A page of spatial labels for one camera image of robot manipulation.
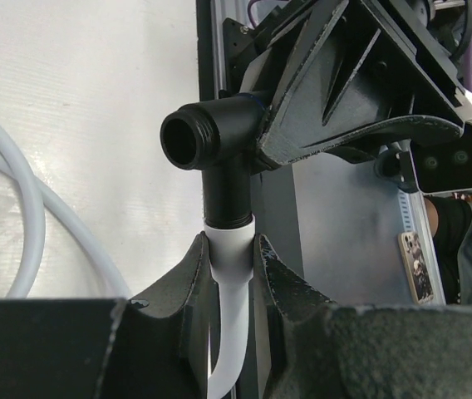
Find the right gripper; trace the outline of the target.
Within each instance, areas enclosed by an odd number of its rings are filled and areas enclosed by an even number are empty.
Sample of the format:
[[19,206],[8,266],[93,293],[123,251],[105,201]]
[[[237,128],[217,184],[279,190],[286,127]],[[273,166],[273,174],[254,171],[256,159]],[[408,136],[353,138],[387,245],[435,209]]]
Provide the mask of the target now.
[[291,1],[257,37],[256,87],[273,94],[253,173],[321,153],[359,164],[393,142],[464,133],[456,67],[407,1]]

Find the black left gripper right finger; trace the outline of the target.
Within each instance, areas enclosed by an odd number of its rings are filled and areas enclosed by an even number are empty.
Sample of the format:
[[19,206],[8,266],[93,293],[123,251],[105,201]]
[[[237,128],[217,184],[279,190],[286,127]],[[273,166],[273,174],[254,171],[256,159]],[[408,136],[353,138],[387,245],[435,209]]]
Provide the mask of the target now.
[[263,398],[472,398],[472,307],[342,306],[253,242]]

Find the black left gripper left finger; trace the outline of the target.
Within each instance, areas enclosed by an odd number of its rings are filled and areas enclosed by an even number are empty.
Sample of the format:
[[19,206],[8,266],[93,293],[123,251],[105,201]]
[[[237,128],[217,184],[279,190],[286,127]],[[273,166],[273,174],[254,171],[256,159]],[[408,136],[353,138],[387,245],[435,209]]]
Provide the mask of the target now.
[[130,299],[0,299],[0,398],[206,397],[208,255]]

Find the black T-shaped hose fitting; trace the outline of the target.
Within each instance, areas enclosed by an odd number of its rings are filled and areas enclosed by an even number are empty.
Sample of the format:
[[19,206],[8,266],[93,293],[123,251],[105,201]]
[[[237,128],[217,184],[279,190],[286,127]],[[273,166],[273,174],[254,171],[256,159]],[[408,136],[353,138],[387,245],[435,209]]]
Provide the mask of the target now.
[[168,161],[202,173],[204,221],[215,229],[237,229],[252,221],[249,147],[267,102],[260,92],[181,106],[160,127]]

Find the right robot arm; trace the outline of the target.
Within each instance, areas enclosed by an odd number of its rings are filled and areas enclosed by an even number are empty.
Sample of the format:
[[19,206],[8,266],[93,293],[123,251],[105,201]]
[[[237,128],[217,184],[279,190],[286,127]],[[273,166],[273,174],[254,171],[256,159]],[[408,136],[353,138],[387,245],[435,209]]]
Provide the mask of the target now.
[[[472,188],[472,93],[407,1],[292,1],[224,32],[229,90],[266,96],[253,172],[320,154],[373,162],[397,144],[415,190]],[[264,235],[254,256],[262,398],[472,398],[472,306],[341,305]]]

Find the smartphone with patterned case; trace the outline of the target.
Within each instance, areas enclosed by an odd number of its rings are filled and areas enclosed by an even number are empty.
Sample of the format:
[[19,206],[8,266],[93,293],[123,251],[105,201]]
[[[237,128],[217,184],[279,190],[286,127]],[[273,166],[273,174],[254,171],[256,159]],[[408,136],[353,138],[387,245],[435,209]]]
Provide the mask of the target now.
[[405,267],[411,297],[414,304],[446,305],[445,298],[436,299],[435,285],[432,282],[423,245],[418,233],[409,231],[398,235],[398,246]]

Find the person in dark clothing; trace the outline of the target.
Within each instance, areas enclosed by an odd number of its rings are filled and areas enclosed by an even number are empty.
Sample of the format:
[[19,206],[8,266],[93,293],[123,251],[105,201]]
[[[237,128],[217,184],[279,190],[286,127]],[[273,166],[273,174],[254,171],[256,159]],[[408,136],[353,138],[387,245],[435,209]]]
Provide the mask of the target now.
[[426,196],[424,203],[445,301],[472,305],[472,202]]

